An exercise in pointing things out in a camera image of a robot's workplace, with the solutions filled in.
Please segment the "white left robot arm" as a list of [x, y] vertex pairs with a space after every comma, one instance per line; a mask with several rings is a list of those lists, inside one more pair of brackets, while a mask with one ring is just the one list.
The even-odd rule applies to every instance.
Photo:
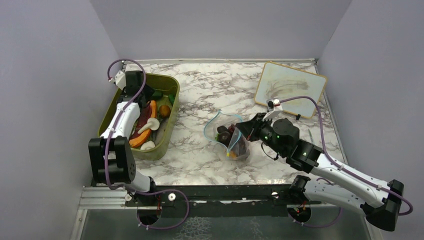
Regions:
[[139, 173], [130, 145], [130, 138], [138, 120], [148, 120], [151, 116], [151, 96], [154, 89], [146, 84], [143, 70], [132, 70], [116, 79], [122, 91], [116, 102], [115, 113], [106, 130], [88, 142], [88, 151], [93, 180], [105, 184], [112, 190], [127, 186], [138, 192], [138, 199], [144, 205], [152, 205], [157, 200], [157, 191], [151, 188], [151, 177]]

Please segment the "green toy cucumber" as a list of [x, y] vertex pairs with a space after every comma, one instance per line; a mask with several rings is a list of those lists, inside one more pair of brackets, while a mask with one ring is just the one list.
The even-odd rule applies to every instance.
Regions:
[[150, 97], [151, 101], [157, 101], [160, 100], [164, 96], [162, 91], [156, 90]]

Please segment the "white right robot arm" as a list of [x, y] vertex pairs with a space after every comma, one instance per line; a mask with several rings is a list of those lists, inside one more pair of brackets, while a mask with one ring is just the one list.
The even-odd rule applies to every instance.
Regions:
[[258, 113], [236, 129], [250, 142], [261, 141], [295, 170], [333, 182], [324, 186], [307, 176], [298, 175], [288, 190], [289, 199], [300, 204], [319, 201], [356, 211], [373, 226], [388, 232], [396, 228], [404, 185], [368, 176], [338, 160], [330, 160], [323, 149], [300, 139], [300, 130], [287, 118], [263, 120]]

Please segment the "clear zip top bag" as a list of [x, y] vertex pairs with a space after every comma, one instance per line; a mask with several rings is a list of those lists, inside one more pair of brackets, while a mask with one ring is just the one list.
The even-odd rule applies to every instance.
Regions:
[[218, 111], [203, 128], [204, 137], [213, 145], [213, 151], [222, 161], [244, 161], [250, 156], [249, 143], [236, 124], [242, 122], [238, 114]]

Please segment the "red toy grapes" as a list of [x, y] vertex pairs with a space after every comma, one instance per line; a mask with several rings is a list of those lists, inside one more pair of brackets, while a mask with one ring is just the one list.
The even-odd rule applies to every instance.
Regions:
[[235, 126], [234, 124], [231, 124], [231, 125], [228, 127], [228, 131], [229, 131], [230, 133], [233, 133], [233, 132], [235, 131], [235, 129], [236, 129], [236, 126]]

